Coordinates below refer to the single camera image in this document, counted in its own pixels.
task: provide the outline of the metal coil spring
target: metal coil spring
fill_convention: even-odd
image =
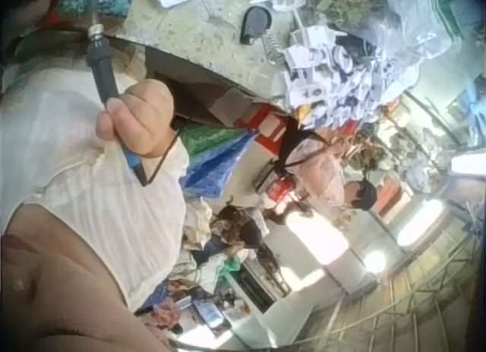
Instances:
[[[282,45],[279,40],[270,32],[265,32],[261,37],[261,41],[264,44],[265,55],[267,60],[271,64],[284,64],[286,62],[286,56],[283,53]]]

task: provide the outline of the finger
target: finger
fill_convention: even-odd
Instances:
[[[163,135],[163,116],[153,105],[145,102],[138,96],[133,96],[129,93],[121,94],[120,99],[126,104],[137,121],[139,121],[152,136],[159,139]]]
[[[129,150],[144,155],[151,150],[150,132],[132,115],[126,104],[118,98],[106,103],[116,133]]]
[[[107,112],[101,112],[96,119],[96,135],[101,140],[111,141],[115,139],[115,126]]]
[[[172,119],[174,115],[174,99],[169,88],[161,81],[146,79],[130,86],[125,92],[153,105],[159,113]]]

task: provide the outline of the workbench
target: workbench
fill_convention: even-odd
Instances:
[[[257,98],[271,100],[268,90],[248,80],[267,59],[261,40],[239,42],[241,22],[250,0],[192,0],[164,8],[157,0],[133,0],[128,17],[108,36],[158,49],[224,77]],[[294,27],[292,12],[272,11],[275,33],[282,44]]]

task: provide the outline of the soldering iron handle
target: soldering iron handle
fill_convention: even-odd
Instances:
[[[110,98],[118,98],[120,95],[116,87],[112,52],[107,38],[100,37],[90,43],[87,62],[93,71],[96,88],[103,105],[106,105]]]

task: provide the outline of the table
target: table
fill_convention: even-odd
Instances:
[[[133,0],[120,27],[106,32],[186,59],[245,88],[262,99],[266,88],[248,80],[267,59],[261,41],[252,46],[239,43],[241,22],[250,0],[192,0],[164,8],[157,0]],[[291,12],[271,11],[271,31],[281,43],[294,27]]]

